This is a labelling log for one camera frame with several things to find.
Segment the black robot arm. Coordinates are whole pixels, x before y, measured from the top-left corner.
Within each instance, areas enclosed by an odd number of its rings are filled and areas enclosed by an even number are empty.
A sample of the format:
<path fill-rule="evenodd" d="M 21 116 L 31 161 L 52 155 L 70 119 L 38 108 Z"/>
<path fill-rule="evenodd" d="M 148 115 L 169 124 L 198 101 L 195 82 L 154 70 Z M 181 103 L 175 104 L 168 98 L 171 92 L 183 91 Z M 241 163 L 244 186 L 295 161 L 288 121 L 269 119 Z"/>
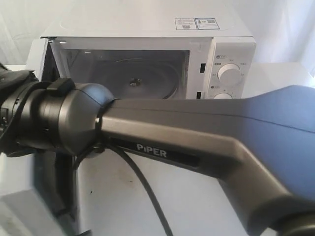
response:
<path fill-rule="evenodd" d="M 0 150 L 74 156 L 110 149 L 134 170 L 171 230 L 134 153 L 220 181 L 245 231 L 315 233 L 315 90 L 288 86 L 245 99 L 116 99 L 100 84 L 40 81 L 0 68 Z"/>

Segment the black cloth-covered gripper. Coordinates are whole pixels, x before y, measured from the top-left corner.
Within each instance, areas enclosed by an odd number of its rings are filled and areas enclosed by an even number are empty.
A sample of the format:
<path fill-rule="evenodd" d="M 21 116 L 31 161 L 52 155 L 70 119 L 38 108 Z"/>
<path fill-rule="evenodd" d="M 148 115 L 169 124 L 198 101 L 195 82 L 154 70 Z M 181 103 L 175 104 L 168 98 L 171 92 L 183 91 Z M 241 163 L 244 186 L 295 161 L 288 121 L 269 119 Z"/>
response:
<path fill-rule="evenodd" d="M 32 70 L 12 71 L 0 65 L 0 152 L 7 157 L 32 153 L 17 143 L 17 131 L 26 100 L 38 83 Z"/>

